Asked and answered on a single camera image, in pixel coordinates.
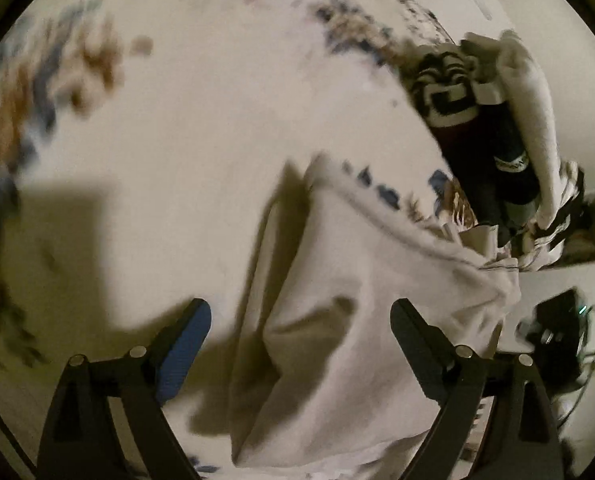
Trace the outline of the light grey small garment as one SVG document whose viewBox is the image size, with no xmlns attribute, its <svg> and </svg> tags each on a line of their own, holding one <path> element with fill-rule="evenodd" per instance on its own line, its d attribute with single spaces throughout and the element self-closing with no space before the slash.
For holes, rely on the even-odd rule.
<svg viewBox="0 0 595 480">
<path fill-rule="evenodd" d="M 391 330 L 398 299 L 491 353 L 520 298 L 494 234 L 414 222 L 326 155 L 268 214 L 229 388 L 235 466 L 295 474 L 410 460 L 439 410 Z"/>
</svg>

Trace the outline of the floral fleece blanket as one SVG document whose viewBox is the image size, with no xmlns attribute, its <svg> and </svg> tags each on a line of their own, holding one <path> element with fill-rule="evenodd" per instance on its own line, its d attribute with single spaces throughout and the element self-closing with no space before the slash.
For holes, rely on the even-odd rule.
<svg viewBox="0 0 595 480">
<path fill-rule="evenodd" d="M 212 328 L 165 416 L 205 478 L 394 479 L 235 466 L 228 420 L 262 234 L 326 155 L 382 200 L 443 166 L 390 67 L 343 48 L 447 37 L 420 0 L 35 0 L 0 44 L 0 411 L 30 455 L 66 360 L 120 356 L 200 297 Z"/>
</svg>

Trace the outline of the black knit garment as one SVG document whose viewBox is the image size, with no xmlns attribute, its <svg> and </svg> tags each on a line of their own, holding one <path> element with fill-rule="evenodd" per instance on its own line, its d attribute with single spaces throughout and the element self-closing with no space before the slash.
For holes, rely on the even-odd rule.
<svg viewBox="0 0 595 480">
<path fill-rule="evenodd" d="M 508 102 L 432 94 L 427 125 L 478 222 L 520 229 L 537 213 L 540 188 Z"/>
</svg>

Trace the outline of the white fluffy garment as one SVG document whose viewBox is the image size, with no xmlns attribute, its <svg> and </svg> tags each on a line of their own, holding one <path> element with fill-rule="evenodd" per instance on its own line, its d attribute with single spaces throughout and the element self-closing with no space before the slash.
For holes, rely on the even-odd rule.
<svg viewBox="0 0 595 480">
<path fill-rule="evenodd" d="M 548 81 L 532 53 L 513 30 L 505 30 L 499 37 L 496 68 L 537 175 L 540 205 L 536 221 L 540 229 L 545 230 L 555 220 L 563 191 L 555 112 Z"/>
</svg>

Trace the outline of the black white patterned garment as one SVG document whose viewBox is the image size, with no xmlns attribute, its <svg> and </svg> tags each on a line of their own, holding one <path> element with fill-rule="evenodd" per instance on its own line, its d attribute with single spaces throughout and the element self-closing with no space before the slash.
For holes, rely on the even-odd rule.
<svg viewBox="0 0 595 480">
<path fill-rule="evenodd" d="M 467 124 L 507 102 L 493 57 L 456 49 L 422 55 L 410 93 L 431 129 Z"/>
</svg>

